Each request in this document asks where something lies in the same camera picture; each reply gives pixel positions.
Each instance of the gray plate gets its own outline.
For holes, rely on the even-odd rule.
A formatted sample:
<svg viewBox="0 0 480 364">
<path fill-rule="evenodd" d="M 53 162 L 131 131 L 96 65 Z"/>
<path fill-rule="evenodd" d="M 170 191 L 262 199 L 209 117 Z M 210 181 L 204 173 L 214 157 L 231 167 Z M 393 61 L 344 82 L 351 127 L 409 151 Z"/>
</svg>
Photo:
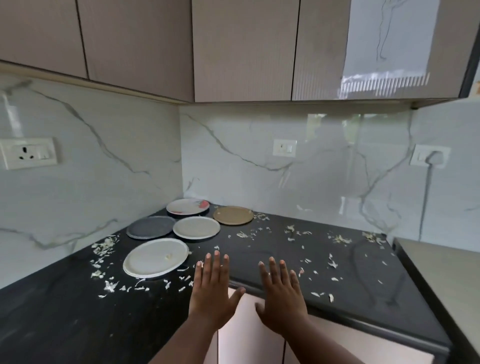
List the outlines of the gray plate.
<svg viewBox="0 0 480 364">
<path fill-rule="evenodd" d="M 171 233 L 175 223 L 176 220 L 169 216 L 149 216 L 127 227 L 127 235 L 132 239 L 155 239 Z"/>
</svg>

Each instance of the switch plate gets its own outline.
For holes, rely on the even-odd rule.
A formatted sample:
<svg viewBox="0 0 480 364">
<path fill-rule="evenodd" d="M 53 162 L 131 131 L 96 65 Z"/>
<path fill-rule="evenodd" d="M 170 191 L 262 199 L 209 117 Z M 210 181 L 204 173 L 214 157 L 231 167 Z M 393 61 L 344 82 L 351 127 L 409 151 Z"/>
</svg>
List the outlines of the switch plate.
<svg viewBox="0 0 480 364">
<path fill-rule="evenodd" d="M 273 155 L 278 157 L 295 157 L 297 141 L 287 139 L 275 139 L 273 141 Z"/>
<path fill-rule="evenodd" d="M 410 159 L 410 165 L 428 167 L 425 159 L 430 155 L 430 153 L 438 151 L 443 153 L 444 162 L 435 166 L 435 168 L 443 169 L 447 165 L 448 159 L 450 158 L 451 150 L 452 149 L 448 146 L 424 146 L 421 144 L 415 144 L 415 149 L 413 150 L 412 158 Z"/>
<path fill-rule="evenodd" d="M 53 138 L 0 139 L 0 149 L 8 170 L 58 164 Z"/>
</svg>

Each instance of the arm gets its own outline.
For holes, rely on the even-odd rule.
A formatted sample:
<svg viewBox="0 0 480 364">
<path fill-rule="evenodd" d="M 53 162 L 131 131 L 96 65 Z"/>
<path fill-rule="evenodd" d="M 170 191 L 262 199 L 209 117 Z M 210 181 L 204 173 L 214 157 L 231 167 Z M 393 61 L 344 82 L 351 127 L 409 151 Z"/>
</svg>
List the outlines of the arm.
<svg viewBox="0 0 480 364">
<path fill-rule="evenodd" d="M 297 274 L 288 274 L 285 261 L 280 260 L 280 273 L 272 257 L 269 264 L 270 275 L 259 263 L 266 300 L 265 306 L 257 303 L 255 308 L 263 324 L 287 340 L 302 364 L 362 364 L 311 323 Z"/>
<path fill-rule="evenodd" d="M 203 364 L 212 337 L 233 316 L 240 298 L 245 293 L 239 288 L 228 298 L 229 258 L 224 255 L 220 266 L 220 252 L 197 262 L 189 316 L 166 345 L 153 357 L 150 364 Z"/>
</svg>

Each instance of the tan plate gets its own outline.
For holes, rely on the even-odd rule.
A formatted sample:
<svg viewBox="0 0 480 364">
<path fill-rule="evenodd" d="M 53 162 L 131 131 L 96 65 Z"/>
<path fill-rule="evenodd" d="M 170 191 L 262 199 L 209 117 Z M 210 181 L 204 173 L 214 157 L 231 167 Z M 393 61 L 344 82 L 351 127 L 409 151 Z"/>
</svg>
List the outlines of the tan plate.
<svg viewBox="0 0 480 364">
<path fill-rule="evenodd" d="M 253 219 L 253 211 L 244 207 L 225 206 L 218 208 L 213 218 L 225 225 L 242 225 Z"/>
</svg>

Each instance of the plate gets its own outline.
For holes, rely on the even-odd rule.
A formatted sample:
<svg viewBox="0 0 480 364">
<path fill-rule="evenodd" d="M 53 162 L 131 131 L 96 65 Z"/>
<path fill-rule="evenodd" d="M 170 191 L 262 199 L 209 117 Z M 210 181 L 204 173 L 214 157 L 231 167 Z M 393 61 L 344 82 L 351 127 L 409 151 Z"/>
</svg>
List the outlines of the plate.
<svg viewBox="0 0 480 364">
<path fill-rule="evenodd" d="M 207 239 L 217 235 L 219 231 L 220 224 L 204 216 L 184 218 L 173 225 L 173 232 L 184 239 Z"/>
<path fill-rule="evenodd" d="M 155 239 L 170 234 L 177 221 L 170 216 L 149 216 L 135 221 L 127 227 L 132 239 Z"/>
<path fill-rule="evenodd" d="M 206 211 L 210 204 L 200 198 L 183 198 L 167 205 L 167 211 L 174 215 L 196 215 Z"/>
<path fill-rule="evenodd" d="M 188 247 L 183 241 L 155 239 L 133 249 L 123 261 L 123 270 L 137 278 L 159 277 L 181 266 L 187 257 Z"/>
<path fill-rule="evenodd" d="M 218 208 L 213 218 L 225 225 L 243 225 L 252 221 L 253 211 L 239 206 L 225 206 Z"/>
</svg>

